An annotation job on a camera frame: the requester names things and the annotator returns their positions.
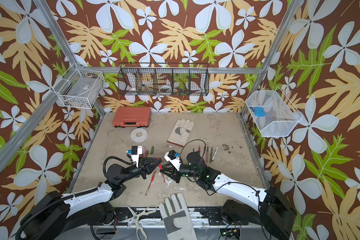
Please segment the brown fountain pen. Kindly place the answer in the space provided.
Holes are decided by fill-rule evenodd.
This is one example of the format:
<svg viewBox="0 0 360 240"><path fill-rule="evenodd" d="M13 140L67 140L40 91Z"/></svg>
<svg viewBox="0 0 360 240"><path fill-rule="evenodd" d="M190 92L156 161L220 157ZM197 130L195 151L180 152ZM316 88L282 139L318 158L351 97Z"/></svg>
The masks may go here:
<svg viewBox="0 0 360 240"><path fill-rule="evenodd" d="M207 152L206 152L206 163L209 162L209 147L207 147Z"/></svg>

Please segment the dark green pen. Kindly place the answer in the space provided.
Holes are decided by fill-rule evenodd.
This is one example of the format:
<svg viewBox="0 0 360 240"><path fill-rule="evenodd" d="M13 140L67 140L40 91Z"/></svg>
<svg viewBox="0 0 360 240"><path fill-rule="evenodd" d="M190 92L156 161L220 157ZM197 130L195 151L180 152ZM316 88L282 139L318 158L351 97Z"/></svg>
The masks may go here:
<svg viewBox="0 0 360 240"><path fill-rule="evenodd" d="M210 160L209 163L213 161L213 147L210 148Z"/></svg>

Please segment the brown capped white marker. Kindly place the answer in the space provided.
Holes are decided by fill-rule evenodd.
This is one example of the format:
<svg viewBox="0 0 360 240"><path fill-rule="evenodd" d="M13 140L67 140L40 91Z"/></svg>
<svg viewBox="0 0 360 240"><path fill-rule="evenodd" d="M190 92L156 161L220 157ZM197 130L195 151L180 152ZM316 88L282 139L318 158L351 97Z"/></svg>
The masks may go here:
<svg viewBox="0 0 360 240"><path fill-rule="evenodd" d="M213 155L213 157L212 157L212 162L214 161L214 159L215 159L215 157L216 157L216 154L217 154L218 149L219 149L219 146L217 146L216 149L215 149L214 155Z"/></svg>

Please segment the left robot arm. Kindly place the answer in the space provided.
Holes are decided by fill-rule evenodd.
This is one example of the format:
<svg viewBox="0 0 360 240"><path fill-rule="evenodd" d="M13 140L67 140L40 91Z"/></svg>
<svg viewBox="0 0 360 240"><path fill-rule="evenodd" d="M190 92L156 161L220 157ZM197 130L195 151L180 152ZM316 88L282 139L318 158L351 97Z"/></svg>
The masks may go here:
<svg viewBox="0 0 360 240"><path fill-rule="evenodd" d="M15 234L17 240L54 240L61 233L94 223L110 224L114 220L114 208L109 203L126 189L125 182L134 178L146 179L162 162L161 158L138 158L127 168L103 164L106 181L96 187L78 193L59 195L52 192L21 220Z"/></svg>

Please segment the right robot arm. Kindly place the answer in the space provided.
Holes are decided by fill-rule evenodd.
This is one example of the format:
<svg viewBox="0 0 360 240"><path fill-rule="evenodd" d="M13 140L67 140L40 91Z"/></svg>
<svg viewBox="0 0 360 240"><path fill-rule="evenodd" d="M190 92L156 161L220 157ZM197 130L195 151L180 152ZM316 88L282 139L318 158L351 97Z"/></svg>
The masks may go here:
<svg viewBox="0 0 360 240"><path fill-rule="evenodd" d="M174 150L165 153L164 158L167 163L160 172L176 183L182 177L192 177L206 192L231 197L221 208L224 222L253 223L267 230L271 237L290 239L297 210L279 189L272 186L268 189L255 188L233 180L208 167L199 152L189 153L187 164L183 164L180 154Z"/></svg>

